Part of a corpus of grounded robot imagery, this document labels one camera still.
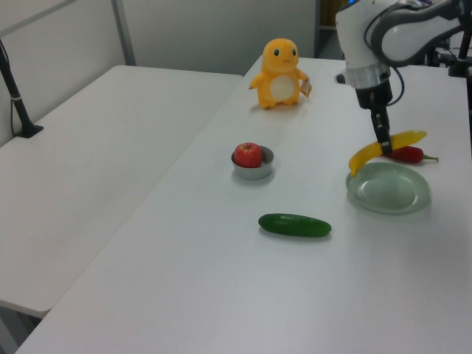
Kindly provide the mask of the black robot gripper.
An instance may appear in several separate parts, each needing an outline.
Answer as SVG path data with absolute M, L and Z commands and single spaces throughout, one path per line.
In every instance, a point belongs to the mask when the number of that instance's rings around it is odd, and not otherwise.
M 372 126 L 377 142 L 381 146 L 381 154 L 390 154 L 392 152 L 390 124 L 385 107 L 392 101 L 392 89 L 389 79 L 384 80 L 378 86 L 356 88 L 355 93 L 360 107 L 369 109 L 371 112 Z

